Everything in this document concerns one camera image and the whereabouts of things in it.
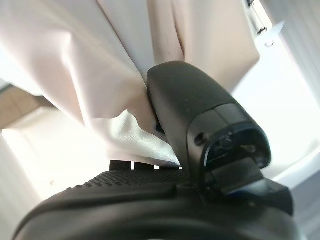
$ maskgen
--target small hole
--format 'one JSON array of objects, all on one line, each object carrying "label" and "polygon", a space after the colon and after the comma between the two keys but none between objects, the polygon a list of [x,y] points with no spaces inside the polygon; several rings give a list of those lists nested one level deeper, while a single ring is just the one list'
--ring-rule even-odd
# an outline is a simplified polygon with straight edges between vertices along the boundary
[{"label": "small hole", "polygon": [[206,142],[206,140],[207,140],[206,135],[203,132],[201,132],[198,136],[195,137],[194,144],[196,146],[201,146]]}]

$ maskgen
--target black device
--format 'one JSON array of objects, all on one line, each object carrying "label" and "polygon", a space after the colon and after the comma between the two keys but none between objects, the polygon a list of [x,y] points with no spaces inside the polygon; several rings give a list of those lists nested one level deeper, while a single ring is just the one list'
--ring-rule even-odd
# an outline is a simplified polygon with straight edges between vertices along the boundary
[{"label": "black device", "polygon": [[14,240],[302,240],[290,190],[264,178],[268,139],[196,67],[151,68],[148,95],[181,166],[104,172],[37,206]]}]

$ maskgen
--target white surface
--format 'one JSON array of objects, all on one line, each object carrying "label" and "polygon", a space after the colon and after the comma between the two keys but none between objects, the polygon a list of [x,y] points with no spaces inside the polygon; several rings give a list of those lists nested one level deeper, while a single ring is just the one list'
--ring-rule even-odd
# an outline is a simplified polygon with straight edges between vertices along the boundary
[{"label": "white surface", "polygon": [[2,135],[42,199],[109,169],[104,142],[56,109],[38,109]]},{"label": "white surface", "polygon": [[[320,111],[280,39],[275,38],[271,48],[263,43],[257,47],[260,61],[233,96],[268,136],[272,162],[263,173],[279,180],[278,175],[319,151]],[[300,183],[313,174],[304,173],[297,179]]]},{"label": "white surface", "polygon": [[41,198],[0,133],[0,239],[10,240],[21,219]]},{"label": "white surface", "polygon": [[0,90],[5,88],[6,86],[8,85],[7,82],[3,81],[1,78],[0,78]]}]

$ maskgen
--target beige curtain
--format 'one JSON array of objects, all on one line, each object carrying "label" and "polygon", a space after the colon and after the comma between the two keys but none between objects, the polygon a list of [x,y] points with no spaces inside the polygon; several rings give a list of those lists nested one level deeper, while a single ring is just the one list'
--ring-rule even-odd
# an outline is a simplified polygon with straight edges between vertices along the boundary
[{"label": "beige curtain", "polygon": [[155,131],[148,69],[186,61],[232,91],[259,59],[239,0],[2,0],[0,47],[109,159],[160,166],[178,160]]}]

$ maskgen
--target textured rubber surface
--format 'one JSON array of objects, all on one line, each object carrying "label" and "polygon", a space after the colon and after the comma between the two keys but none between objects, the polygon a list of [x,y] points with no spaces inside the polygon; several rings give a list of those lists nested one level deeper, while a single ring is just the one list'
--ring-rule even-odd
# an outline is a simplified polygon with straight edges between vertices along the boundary
[{"label": "textured rubber surface", "polygon": [[182,170],[106,171],[78,188],[119,187],[160,183],[183,183],[187,178]]}]

